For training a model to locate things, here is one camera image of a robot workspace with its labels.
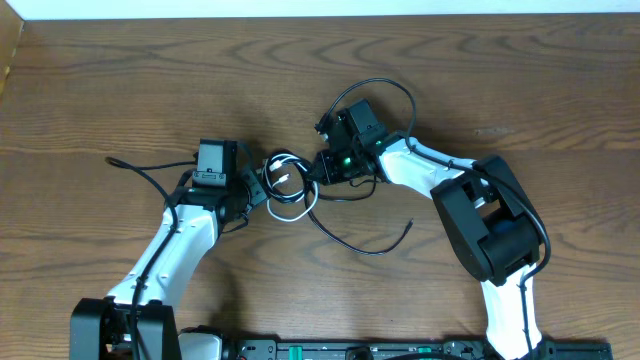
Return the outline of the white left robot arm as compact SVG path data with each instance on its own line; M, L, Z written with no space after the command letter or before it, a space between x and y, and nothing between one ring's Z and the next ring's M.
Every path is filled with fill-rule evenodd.
M102 299L83 298L70 319L72 359L233 359L234 345L204 327L181 331L175 312L201 259L225 233L245 228L267 196L242 142L203 139L172 192L161 225L124 279Z

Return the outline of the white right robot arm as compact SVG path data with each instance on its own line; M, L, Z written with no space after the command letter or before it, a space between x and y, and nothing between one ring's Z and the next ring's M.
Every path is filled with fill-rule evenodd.
M311 179L333 185L374 175L432 200L457 259L481 284L489 345L504 359L535 358L542 335L533 279L550 261L550 238L505 160L457 158L390 132L365 99L330 109L315 129L328 147Z

